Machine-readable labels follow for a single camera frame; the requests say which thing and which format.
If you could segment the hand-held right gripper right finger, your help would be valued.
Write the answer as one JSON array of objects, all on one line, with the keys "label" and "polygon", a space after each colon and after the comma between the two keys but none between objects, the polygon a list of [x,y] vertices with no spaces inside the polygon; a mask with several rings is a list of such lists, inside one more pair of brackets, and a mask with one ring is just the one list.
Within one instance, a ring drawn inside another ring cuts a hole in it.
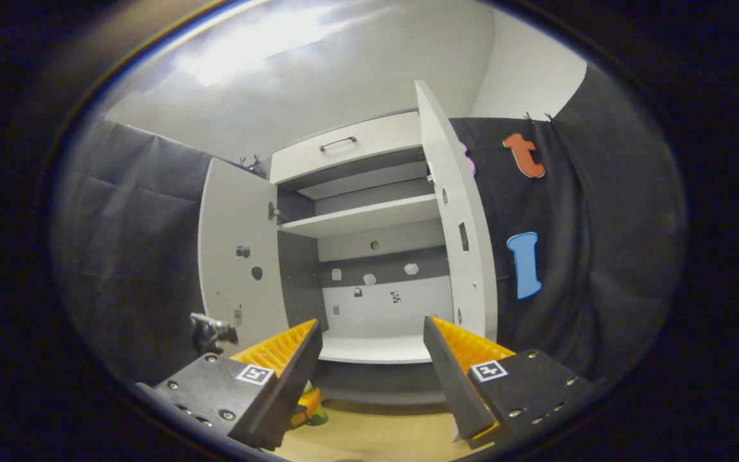
[{"label": "hand-held right gripper right finger", "polygon": [[590,381],[542,350],[515,353],[441,318],[425,318],[423,345],[460,439],[473,449],[537,438],[593,395]]}]

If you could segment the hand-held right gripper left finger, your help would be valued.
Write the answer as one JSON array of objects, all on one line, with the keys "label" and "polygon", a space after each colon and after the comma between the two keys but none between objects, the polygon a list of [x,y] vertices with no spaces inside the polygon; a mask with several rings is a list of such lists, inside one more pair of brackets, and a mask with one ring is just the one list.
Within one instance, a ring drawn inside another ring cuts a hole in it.
[{"label": "hand-held right gripper left finger", "polygon": [[317,319],[240,353],[206,353],[170,377],[136,383],[146,403],[217,449],[275,450],[293,428],[306,383],[323,347]]}]

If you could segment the white cabinet shelf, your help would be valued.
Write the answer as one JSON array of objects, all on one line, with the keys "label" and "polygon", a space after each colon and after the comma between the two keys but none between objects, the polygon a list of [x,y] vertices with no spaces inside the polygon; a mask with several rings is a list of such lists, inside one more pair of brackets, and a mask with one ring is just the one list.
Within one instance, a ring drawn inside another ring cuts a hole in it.
[{"label": "white cabinet shelf", "polygon": [[280,225],[279,231],[311,239],[322,239],[418,223],[439,217],[439,202],[434,194],[429,194],[296,220]]},{"label": "white cabinet shelf", "polygon": [[421,336],[336,338],[326,334],[319,358],[353,364],[420,364],[431,357]]}]

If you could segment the white cabinet door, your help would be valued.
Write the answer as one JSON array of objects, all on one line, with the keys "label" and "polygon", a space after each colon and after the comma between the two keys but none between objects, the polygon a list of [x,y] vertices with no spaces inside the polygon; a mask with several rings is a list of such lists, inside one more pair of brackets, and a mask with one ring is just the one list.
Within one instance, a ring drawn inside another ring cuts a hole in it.
[{"label": "white cabinet door", "polygon": [[278,225],[269,215],[278,190],[220,158],[210,161],[198,223],[198,270],[206,316],[237,331],[219,340],[226,356],[289,327],[278,259]]},{"label": "white cabinet door", "polygon": [[497,339],[495,258],[483,202],[454,127],[425,81],[415,81],[420,137],[439,203],[455,324]]}]

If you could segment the white cabinet drawer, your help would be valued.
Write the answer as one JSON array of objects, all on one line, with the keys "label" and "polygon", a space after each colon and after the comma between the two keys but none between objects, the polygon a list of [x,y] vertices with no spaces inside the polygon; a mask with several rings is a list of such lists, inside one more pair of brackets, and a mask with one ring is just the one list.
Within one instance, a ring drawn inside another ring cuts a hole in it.
[{"label": "white cabinet drawer", "polygon": [[417,111],[376,117],[291,144],[271,155],[268,179],[283,184],[299,178],[421,144]]}]

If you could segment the grey and white cabinet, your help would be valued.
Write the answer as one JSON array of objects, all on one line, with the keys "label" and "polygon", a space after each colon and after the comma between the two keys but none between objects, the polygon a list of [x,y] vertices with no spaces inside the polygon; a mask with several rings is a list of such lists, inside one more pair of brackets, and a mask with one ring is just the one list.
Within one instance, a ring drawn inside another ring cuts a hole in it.
[{"label": "grey and white cabinet", "polygon": [[[291,144],[350,124],[314,132]],[[309,312],[325,325],[323,337],[393,338],[422,337],[426,316],[454,318],[440,217],[322,239],[279,231],[280,225],[296,220],[434,194],[428,174],[420,144],[275,184],[276,245],[285,306],[293,321]],[[353,364],[319,359],[313,378],[332,400],[375,406],[421,406],[443,400],[431,362]]]}]

